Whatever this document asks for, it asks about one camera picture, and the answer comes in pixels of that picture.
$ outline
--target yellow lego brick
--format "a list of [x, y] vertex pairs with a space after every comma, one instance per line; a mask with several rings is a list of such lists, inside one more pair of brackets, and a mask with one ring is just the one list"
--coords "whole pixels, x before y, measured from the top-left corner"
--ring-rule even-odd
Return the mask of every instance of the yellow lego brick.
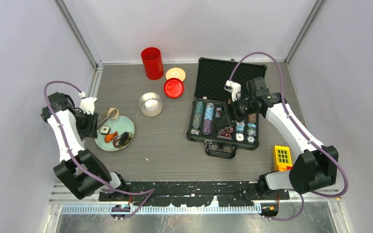
[[274, 168], [276, 171], [286, 171], [292, 168], [291, 153], [289, 147], [274, 146]]

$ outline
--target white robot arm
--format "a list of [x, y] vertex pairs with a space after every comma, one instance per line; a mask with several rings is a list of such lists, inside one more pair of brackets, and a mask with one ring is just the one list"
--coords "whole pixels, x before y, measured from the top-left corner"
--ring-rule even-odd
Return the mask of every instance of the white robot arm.
[[[96, 190], [106, 188], [102, 183], [84, 172], [77, 172], [77, 165], [71, 159], [73, 155], [79, 164], [94, 176], [98, 176], [110, 183], [115, 189], [129, 191], [125, 180], [116, 172], [109, 173], [105, 165], [88, 149], [84, 148], [82, 139], [85, 137], [97, 138], [98, 114], [95, 113], [95, 101], [97, 98], [89, 97], [81, 99], [79, 108], [75, 105], [70, 96], [55, 92], [48, 96], [51, 107], [60, 120], [57, 123], [55, 117], [48, 107], [42, 109], [41, 117], [47, 122], [55, 133], [60, 151], [60, 164], [53, 168], [55, 175], [78, 199], [92, 195]], [[120, 200], [126, 197], [125, 194], [114, 192], [106, 194], [101, 192], [106, 199]]]
[[[292, 160], [295, 161], [290, 171], [272, 172], [261, 175], [258, 187], [261, 192], [277, 189], [294, 189], [300, 194], [319, 188], [333, 185], [336, 181], [337, 168], [310, 142], [314, 141], [318, 146], [328, 152], [335, 160], [338, 160], [338, 152], [333, 146], [326, 147], [317, 140], [293, 114], [288, 104], [285, 111], [280, 93], [270, 93], [265, 85], [263, 77], [255, 78], [247, 83], [249, 96], [236, 98], [240, 84], [227, 81], [225, 90], [232, 93], [232, 102], [229, 103], [231, 114], [235, 120], [242, 121], [247, 115], [260, 113], [271, 122], [282, 134], [293, 151]], [[310, 138], [308, 141], [296, 128], [295, 121], [301, 130]]]

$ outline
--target light blue plate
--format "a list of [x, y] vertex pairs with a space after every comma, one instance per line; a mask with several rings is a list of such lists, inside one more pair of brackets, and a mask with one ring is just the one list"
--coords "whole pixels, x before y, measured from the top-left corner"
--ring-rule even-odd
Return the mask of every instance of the light blue plate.
[[[133, 136], [131, 141], [124, 147], [126, 148], [134, 139], [135, 136], [135, 126], [134, 123], [127, 118], [126, 116], [119, 116], [117, 119], [111, 119], [107, 121], [104, 125], [111, 127], [111, 131], [109, 133], [114, 133], [115, 131], [118, 132], [119, 135], [123, 134], [124, 132], [132, 132]], [[115, 148], [112, 144], [113, 142], [106, 143], [105, 142], [105, 135], [98, 132], [98, 138], [95, 139], [95, 143], [98, 145], [99, 148], [105, 151], [118, 151], [124, 148]]]

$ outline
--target stack of poker chips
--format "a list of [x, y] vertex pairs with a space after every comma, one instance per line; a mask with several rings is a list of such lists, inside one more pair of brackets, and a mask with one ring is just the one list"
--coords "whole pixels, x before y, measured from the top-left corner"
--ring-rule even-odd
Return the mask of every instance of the stack of poker chips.
[[210, 135], [212, 131], [212, 116], [214, 114], [215, 105], [213, 103], [207, 103], [205, 108], [205, 115], [203, 118], [203, 135]]
[[256, 137], [256, 114], [248, 116], [247, 142], [254, 143]]
[[235, 126], [235, 130], [237, 131], [236, 134], [235, 134], [235, 139], [237, 141], [243, 141], [244, 140], [245, 122], [237, 122], [237, 125]]
[[248, 123], [256, 124], [256, 113], [248, 115]]
[[201, 118], [203, 113], [203, 102], [198, 101], [195, 105], [194, 119], [192, 121], [191, 134], [199, 135], [199, 126], [201, 124]]

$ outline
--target white wall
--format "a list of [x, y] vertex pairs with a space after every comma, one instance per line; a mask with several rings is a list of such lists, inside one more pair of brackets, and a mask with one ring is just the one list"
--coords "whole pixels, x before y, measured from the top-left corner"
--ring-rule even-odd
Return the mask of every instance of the white wall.
[[[86, 90], [91, 76], [53, 0], [0, 0], [0, 233], [42, 232], [59, 162], [54, 134], [40, 117], [45, 83], [65, 80]], [[63, 86], [50, 93], [56, 90], [75, 94]]]
[[[140, 62], [149, 46], [164, 61], [285, 59], [315, 0], [68, 0], [104, 63]], [[254, 57], [263, 60], [265, 57]]]
[[351, 232], [373, 232], [373, 1], [327, 1], [289, 67], [310, 131], [339, 150]]

